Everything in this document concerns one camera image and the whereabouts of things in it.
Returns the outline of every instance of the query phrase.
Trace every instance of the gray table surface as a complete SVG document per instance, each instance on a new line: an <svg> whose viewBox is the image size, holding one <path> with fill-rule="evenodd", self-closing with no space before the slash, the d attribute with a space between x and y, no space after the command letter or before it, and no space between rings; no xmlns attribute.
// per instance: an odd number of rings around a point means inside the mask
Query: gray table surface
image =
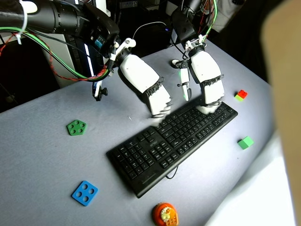
<svg viewBox="0 0 301 226"><path fill-rule="evenodd" d="M238 117L186 159L173 179L140 199L105 155L151 124L147 108L117 73L104 81L109 95L101 102L92 98L90 83L78 82L1 113L0 225L153 225L151 211L159 202L176 207L181 225L203 225L274 131L270 86L209 41L206 51L224 74L224 101ZM165 77L174 109L185 101L178 71L168 62L181 57L171 47L143 58ZM199 86L190 84L198 96ZM248 92L243 102L234 98L241 89ZM75 119L87 123L85 135L68 134L66 125ZM245 136L254 145L242 150L237 141ZM87 207L71 198L83 180L99 189Z"/></svg>

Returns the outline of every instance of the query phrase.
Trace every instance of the blue toy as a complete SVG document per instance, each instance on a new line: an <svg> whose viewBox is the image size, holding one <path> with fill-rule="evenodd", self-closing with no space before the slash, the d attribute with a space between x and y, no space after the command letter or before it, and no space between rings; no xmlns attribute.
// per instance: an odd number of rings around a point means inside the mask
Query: blue toy
<svg viewBox="0 0 301 226"><path fill-rule="evenodd" d="M87 206L92 201L97 191L97 187L84 180L72 194L72 198L84 206Z"/></svg>

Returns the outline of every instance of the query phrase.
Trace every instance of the keyboard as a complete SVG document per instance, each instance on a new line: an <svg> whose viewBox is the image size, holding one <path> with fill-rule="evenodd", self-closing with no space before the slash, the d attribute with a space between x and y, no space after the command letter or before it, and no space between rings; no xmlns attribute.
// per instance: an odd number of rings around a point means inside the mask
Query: keyboard
<svg viewBox="0 0 301 226"><path fill-rule="evenodd" d="M222 103L205 115L196 107L199 98L107 152L121 178L142 197L238 113Z"/></svg>

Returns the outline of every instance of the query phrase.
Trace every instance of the robotic hand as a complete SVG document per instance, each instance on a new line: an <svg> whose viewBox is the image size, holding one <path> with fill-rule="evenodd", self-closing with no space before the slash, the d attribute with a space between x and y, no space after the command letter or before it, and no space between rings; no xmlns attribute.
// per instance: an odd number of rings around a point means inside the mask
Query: robotic hand
<svg viewBox="0 0 301 226"><path fill-rule="evenodd" d="M121 79L148 106L154 118L164 118L169 113L171 98L162 80L142 59L130 54L128 48L135 46L134 40L126 39L121 45L116 42L119 28L101 10L88 3L76 7L62 0L23 0L21 3L19 0L0 1L1 27L21 27L26 14L27 29L33 32L69 34L82 39L109 58L105 70L112 71L114 65L119 66ZM102 95L108 95L106 88L101 88L105 77L87 78L93 82L92 93L97 101Z"/></svg>
<svg viewBox="0 0 301 226"><path fill-rule="evenodd" d="M173 13L172 21L177 34L189 59L172 60L172 66L180 69L183 96L186 101L191 97L189 88L189 72L194 81L200 84L201 101L199 110L202 113L213 113L221 104L220 99L224 96L222 84L222 74L215 60L205 52L204 36L197 35L191 21L196 11L198 11L201 0L186 0L184 8Z"/></svg>

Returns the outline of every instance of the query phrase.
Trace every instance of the green block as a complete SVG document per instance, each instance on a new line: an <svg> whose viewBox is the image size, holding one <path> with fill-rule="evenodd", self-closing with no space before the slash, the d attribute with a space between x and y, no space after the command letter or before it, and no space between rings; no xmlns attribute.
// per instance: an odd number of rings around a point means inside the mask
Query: green block
<svg viewBox="0 0 301 226"><path fill-rule="evenodd" d="M83 135L87 125L83 121L74 120L67 126L67 128L71 136Z"/></svg>
<svg viewBox="0 0 301 226"><path fill-rule="evenodd" d="M244 100L244 99L241 98L238 94L236 94L235 98L236 98L237 100L239 100L239 101L243 101L243 100Z"/></svg>
<svg viewBox="0 0 301 226"><path fill-rule="evenodd" d="M252 144L254 144L254 141L249 136L247 136L241 141L239 141L238 144L242 149L246 149L250 147Z"/></svg>

